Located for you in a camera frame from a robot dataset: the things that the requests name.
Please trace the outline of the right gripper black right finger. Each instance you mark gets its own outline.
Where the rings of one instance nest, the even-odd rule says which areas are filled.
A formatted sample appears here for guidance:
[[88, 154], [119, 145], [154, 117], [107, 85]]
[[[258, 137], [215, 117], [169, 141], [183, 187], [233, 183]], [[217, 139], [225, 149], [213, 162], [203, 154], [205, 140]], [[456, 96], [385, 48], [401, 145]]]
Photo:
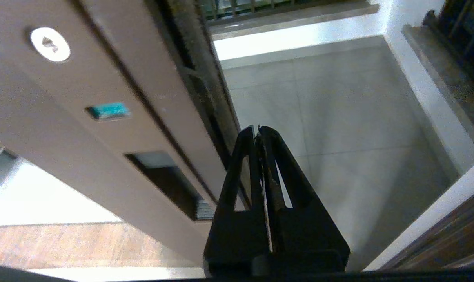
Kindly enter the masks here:
[[348, 243], [282, 136], [261, 126], [258, 141], [274, 250], [332, 253], [347, 261]]

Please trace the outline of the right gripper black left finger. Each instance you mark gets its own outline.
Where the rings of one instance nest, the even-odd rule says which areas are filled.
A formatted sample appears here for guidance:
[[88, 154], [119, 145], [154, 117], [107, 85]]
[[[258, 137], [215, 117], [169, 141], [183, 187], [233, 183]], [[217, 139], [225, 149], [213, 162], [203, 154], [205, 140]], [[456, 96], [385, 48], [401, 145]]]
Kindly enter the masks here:
[[[251, 206], [236, 211], [242, 164], [248, 158]], [[206, 262], [248, 262], [269, 251], [254, 128], [239, 132], [204, 249]]]

